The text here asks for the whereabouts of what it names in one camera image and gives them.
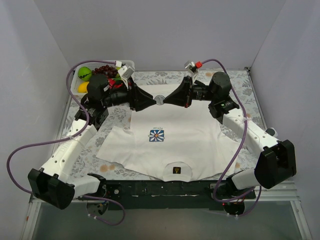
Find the white printed t-shirt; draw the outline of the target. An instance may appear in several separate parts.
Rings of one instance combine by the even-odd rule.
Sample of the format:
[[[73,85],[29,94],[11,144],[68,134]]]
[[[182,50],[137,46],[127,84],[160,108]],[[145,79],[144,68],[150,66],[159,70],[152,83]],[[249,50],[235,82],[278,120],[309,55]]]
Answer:
[[[114,126],[97,157],[165,182],[191,182],[233,174],[238,147],[208,103],[196,100],[188,108],[163,104],[134,111],[130,128]]]

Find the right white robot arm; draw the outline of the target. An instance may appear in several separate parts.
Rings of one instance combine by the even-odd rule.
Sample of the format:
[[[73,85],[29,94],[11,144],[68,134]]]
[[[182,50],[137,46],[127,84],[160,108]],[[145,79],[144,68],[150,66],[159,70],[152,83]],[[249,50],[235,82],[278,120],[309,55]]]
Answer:
[[[208,101],[211,116],[232,130],[258,157],[255,168],[234,173],[226,178],[225,184],[214,187],[219,200],[237,199],[257,186],[271,189],[297,173],[293,143],[278,140],[249,120],[239,106],[240,101],[230,97],[232,89],[230,77],[225,72],[216,72],[209,85],[186,76],[163,101],[185,108],[190,107],[193,100]]]

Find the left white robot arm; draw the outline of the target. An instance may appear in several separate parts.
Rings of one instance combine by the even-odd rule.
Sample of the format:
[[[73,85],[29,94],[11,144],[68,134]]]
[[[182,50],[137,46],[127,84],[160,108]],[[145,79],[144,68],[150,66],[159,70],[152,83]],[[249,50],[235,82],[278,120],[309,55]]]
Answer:
[[[132,78],[127,83],[117,80],[110,84],[102,74],[93,75],[74,116],[68,140],[58,146],[39,170],[32,169],[27,176],[35,197],[63,210],[75,198],[89,195],[101,200],[107,195],[107,181],[101,175],[88,173],[72,181],[70,174],[83,148],[108,117],[108,109],[126,103],[138,112],[155,105],[156,101]]]

